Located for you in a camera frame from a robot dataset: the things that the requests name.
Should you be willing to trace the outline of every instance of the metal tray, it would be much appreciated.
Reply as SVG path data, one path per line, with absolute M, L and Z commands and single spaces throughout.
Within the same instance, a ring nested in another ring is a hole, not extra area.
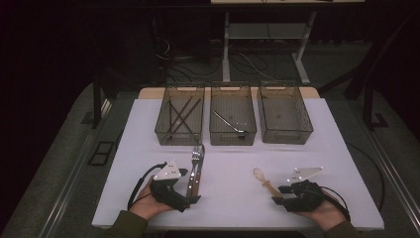
M 257 126 L 248 82 L 212 83 L 209 129 L 213 146 L 254 144 Z
M 262 81 L 258 104 L 264 143 L 306 143 L 313 127 L 295 81 Z
M 201 145 L 204 89 L 199 82 L 166 85 L 155 127 L 162 146 Z

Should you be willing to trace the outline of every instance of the white tabletop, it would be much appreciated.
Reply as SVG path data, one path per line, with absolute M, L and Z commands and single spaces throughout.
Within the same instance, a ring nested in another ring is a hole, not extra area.
M 274 186 L 287 185 L 294 168 L 324 167 L 311 178 L 338 192 L 346 201 L 352 223 L 359 230 L 383 229 L 380 217 L 346 147 L 324 99 L 304 99 L 314 132 L 305 145 L 264 144 L 257 102 L 254 101 L 258 132 L 253 146 L 210 145 L 208 131 L 210 101 L 205 100 L 200 200 L 183 213 L 174 210 L 150 221 L 150 229 L 189 230 L 299 230 L 314 227 L 306 218 L 287 212 L 271 199 L 256 180 L 260 168 Z M 161 146 L 155 134 L 161 99 L 135 101 L 110 174 L 99 201 L 93 226 L 109 227 L 119 211 L 126 209 L 138 179 L 152 166 L 176 160 L 191 169 L 192 147 Z M 180 178 L 175 190 L 186 193 L 188 176 Z

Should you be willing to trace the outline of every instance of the table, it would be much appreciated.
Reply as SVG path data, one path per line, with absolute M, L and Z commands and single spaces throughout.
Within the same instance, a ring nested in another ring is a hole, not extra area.
M 365 2 L 365 0 L 339 0 L 332 2 Z M 273 4 L 273 3 L 326 3 L 317 0 L 212 0 L 212 4 Z M 310 84 L 309 77 L 302 63 L 303 53 L 311 34 L 316 12 L 308 14 L 306 21 L 298 23 L 230 23 L 229 12 L 225 16 L 224 53 L 223 53 L 223 80 L 230 80 L 229 70 L 229 40 L 230 39 L 299 39 L 300 44 L 296 53 L 292 54 L 293 62 L 303 84 Z
M 255 96 L 257 89 L 253 87 L 252 91 Z M 383 229 L 383 220 L 328 105 L 318 97 L 315 89 L 301 88 L 314 127 L 303 146 L 264 144 L 256 101 L 258 132 L 254 145 L 211 146 L 209 92 L 207 88 L 203 116 L 206 155 L 199 191 L 202 197 L 183 213 L 174 210 L 155 217 L 150 221 L 151 230 L 301 230 L 314 227 L 312 221 L 275 205 L 269 191 L 253 175 L 254 168 L 260 168 L 274 186 L 279 186 L 287 184 L 286 179 L 294 168 L 311 167 L 324 167 L 322 173 L 310 180 L 334 189 L 346 200 L 357 229 Z M 146 88 L 133 104 L 93 226 L 106 228 L 113 224 L 119 211 L 126 209 L 138 179 L 150 167 L 176 160 L 180 168 L 191 169 L 192 147 L 165 147 L 158 143 L 154 129 L 162 95 L 163 88 Z M 187 182 L 188 177 L 180 178 L 175 190 L 185 194 Z

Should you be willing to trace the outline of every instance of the hand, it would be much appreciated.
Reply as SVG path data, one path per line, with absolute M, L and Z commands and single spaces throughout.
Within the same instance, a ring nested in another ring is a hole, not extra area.
M 337 198 L 331 196 L 328 192 L 323 192 L 337 200 Z M 346 217 L 343 215 L 341 210 L 327 200 L 324 200 L 321 205 L 313 211 L 295 212 L 295 214 L 315 221 L 323 231 L 328 231 L 334 226 L 346 221 Z
M 150 185 L 152 183 L 154 176 L 151 176 L 148 184 L 140 191 L 138 198 L 142 197 L 142 199 L 136 201 L 132 207 L 129 209 L 130 212 L 141 216 L 147 220 L 152 219 L 156 215 L 164 212 L 173 210 L 172 207 L 155 200 L 152 196 Z

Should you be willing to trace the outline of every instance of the cable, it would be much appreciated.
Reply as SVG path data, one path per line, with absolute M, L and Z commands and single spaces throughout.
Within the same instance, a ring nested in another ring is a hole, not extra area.
M 277 80 L 277 79 L 275 79 L 273 77 L 270 77 L 270 76 L 266 75 L 265 73 L 261 72 L 246 56 L 244 56 L 244 54 L 242 54 L 242 53 L 238 53 L 238 54 L 241 55 L 243 58 L 245 58 L 245 60 L 247 60 L 253 66 L 253 68 L 255 68 L 256 71 L 259 72 L 262 76 L 267 77 L 267 78 L 272 79 L 272 80 Z
M 187 68 L 187 67 L 185 67 L 185 66 L 180 65 L 179 63 L 175 63 L 175 64 L 174 64 L 174 66 L 181 67 L 181 68 L 183 68 L 183 69 L 185 69 L 185 70 L 187 70 L 187 71 L 189 71 L 189 72 L 191 72 L 192 74 L 195 74 L 195 75 L 207 76 L 207 75 L 212 75 L 212 74 L 214 74 L 214 73 L 217 71 L 217 69 L 219 69 L 219 66 L 220 66 L 221 62 L 222 62 L 222 60 L 221 60 L 221 59 L 220 59 L 220 60 L 218 60 L 218 63 L 217 63 L 217 65 L 216 65 L 216 68 L 214 68 L 213 70 L 211 70 L 211 71 L 209 71 L 209 72 L 203 72 L 203 73 L 197 73 L 197 72 L 194 72 L 194 71 L 192 71 L 191 69 L 189 69 L 189 68 Z
M 178 80 L 176 80 L 172 75 L 170 75 L 169 73 L 166 73 L 166 75 L 168 76 L 168 77 L 170 77 L 170 78 L 172 78 L 172 80 L 173 81 L 178 81 Z
M 245 73 L 245 74 L 249 74 L 249 75 L 255 75 L 255 74 L 258 74 L 258 72 L 256 72 L 256 71 L 252 71 L 252 72 L 247 72 L 247 71 L 244 71 L 244 70 L 242 70 L 242 69 L 240 69 L 237 65 L 236 65 L 236 63 L 239 63 L 236 59 L 234 59 L 234 58 L 229 58 L 229 63 L 237 70 L 237 71 L 239 71 L 239 72 L 241 72 L 241 73 Z
M 309 189 L 303 189 L 302 191 L 324 198 L 325 200 L 329 201 L 331 204 L 335 205 L 343 213 L 343 215 L 346 217 L 347 220 L 349 220 L 349 221 L 351 220 L 350 212 L 349 212 L 349 209 L 348 209 L 347 205 L 346 205 L 346 207 L 344 207 L 342 204 L 340 204 L 340 202 L 335 200 L 333 197 L 331 197 L 327 194 L 324 194 L 324 193 L 320 194 L 318 192 L 315 192 L 315 191 L 309 190 Z
M 366 152 L 364 152 L 362 149 L 353 145 L 352 143 L 349 143 L 349 142 L 345 142 L 345 143 L 346 143 L 346 145 L 349 145 L 349 146 L 353 147 L 354 149 L 356 149 L 357 151 L 362 153 L 364 156 L 366 156 L 373 163 L 374 167 L 376 168 L 377 172 L 379 173 L 380 185 L 381 185 L 381 195 L 380 195 L 379 205 L 377 206 L 377 209 L 379 211 L 382 211 L 383 203 L 385 201 L 385 179 L 383 178 L 383 174 L 380 171 L 379 166 L 376 164 L 376 162 L 373 160 L 373 158 L 371 156 L 369 156 Z
M 130 209 L 130 207 L 132 207 L 132 205 L 134 204 L 134 198 L 137 195 L 137 192 L 139 191 L 140 187 L 142 186 L 143 182 L 145 181 L 146 177 L 151 173 L 151 171 L 153 171 L 154 169 L 160 168 L 163 169 L 165 166 L 167 165 L 167 163 L 163 163 L 163 164 L 158 164 L 155 165 L 153 167 L 151 167 L 137 182 L 136 186 L 133 189 L 133 192 L 130 196 L 129 202 L 127 204 L 127 210 Z
M 344 203 L 344 206 L 346 207 L 346 209 L 349 209 L 349 207 L 347 206 L 347 204 L 346 204 L 346 202 L 344 201 L 344 199 L 343 199 L 343 197 L 342 196 L 340 196 L 336 191 L 334 191 L 334 190 L 332 190 L 332 189 L 330 189 L 329 187 L 327 187 L 327 186 L 319 186 L 319 187 L 321 187 L 321 188 L 324 188 L 324 189 L 327 189 L 327 190 L 329 190 L 329 191 L 332 191 L 332 192 L 334 192 L 336 195 L 338 195 L 339 197 L 340 197 L 340 199 L 343 201 L 343 203 Z
M 147 196 L 149 196 L 149 195 L 152 195 L 152 193 L 149 193 L 149 194 L 146 194 L 146 195 L 144 195 L 144 196 L 141 196 L 141 197 L 137 198 L 135 201 L 133 201 L 133 203 L 132 203 L 132 204 L 134 204 L 134 203 L 136 203 L 136 202 L 140 201 L 141 199 L 143 199 L 143 198 L 145 198 L 145 197 L 147 197 Z
M 273 41 L 273 42 L 271 42 L 270 43 L 270 45 L 275 45 L 275 43 L 276 43 L 276 41 Z M 237 44 L 235 44 L 235 43 L 233 43 L 233 44 L 231 44 L 229 47 L 234 47 L 234 49 L 235 49 L 235 51 L 236 52 L 244 52 L 244 51 L 246 51 L 246 53 L 256 53 L 256 52 L 258 52 L 258 53 L 268 53 L 268 54 L 274 54 L 276 51 L 279 51 L 279 50 L 283 50 L 283 49 L 287 49 L 287 48 L 290 48 L 290 47 L 295 47 L 295 45 L 294 44 L 292 44 L 292 43 L 289 43 L 289 42 L 287 42 L 287 43 L 285 43 L 285 45 L 281 45 L 281 46 L 274 46 L 274 48 L 272 48 L 272 49 L 262 49 L 262 48 L 258 48 L 257 50 L 254 50 L 254 49 L 252 49 L 252 48 L 250 48 L 250 47 L 247 47 L 247 46 L 240 46 L 241 47 L 241 49 L 240 50 L 238 50 L 238 45 Z
M 247 58 L 247 57 L 245 57 L 245 55 L 244 54 L 242 54 L 242 53 L 240 53 L 240 52 L 236 52 L 238 55 L 240 55 L 240 58 L 242 59 L 242 60 L 246 60 L 247 61 L 247 63 L 242 63 L 242 62 L 239 62 L 238 61 L 238 63 L 240 64 L 240 65 L 242 65 L 242 66 L 245 66 L 245 67 L 248 67 L 248 68 L 252 68 L 252 69 L 257 69 L 257 70 L 266 70 L 266 69 L 268 69 L 268 63 L 262 58 L 262 57 L 260 57 L 260 56 L 258 56 L 258 55 L 256 55 L 256 57 L 258 58 L 258 59 L 260 59 L 260 61 L 262 61 L 262 63 L 264 64 L 264 66 L 262 66 L 262 67 L 257 67 L 256 66 L 256 64 L 255 63 L 251 63 L 251 66 L 250 66 L 250 64 L 249 64 L 249 62 L 250 62 L 250 60 Z
M 185 72 L 183 72 L 183 71 L 181 71 L 179 69 L 173 68 L 173 67 L 171 68 L 171 70 L 174 70 L 174 71 L 177 71 L 177 72 L 182 73 L 184 76 L 186 76 L 188 78 L 189 81 L 192 81 L 191 77 L 188 74 L 186 74 Z
M 164 40 L 166 42 L 167 47 L 166 47 L 166 50 L 163 53 L 161 53 L 161 54 L 156 53 L 156 56 L 158 58 L 162 59 L 162 60 L 170 60 L 170 57 L 166 55 L 170 51 L 170 43 L 169 43 L 169 41 L 167 39 L 165 39 L 165 38 L 161 38 L 161 37 L 157 37 L 157 38 L 158 39 L 161 39 L 161 40 Z

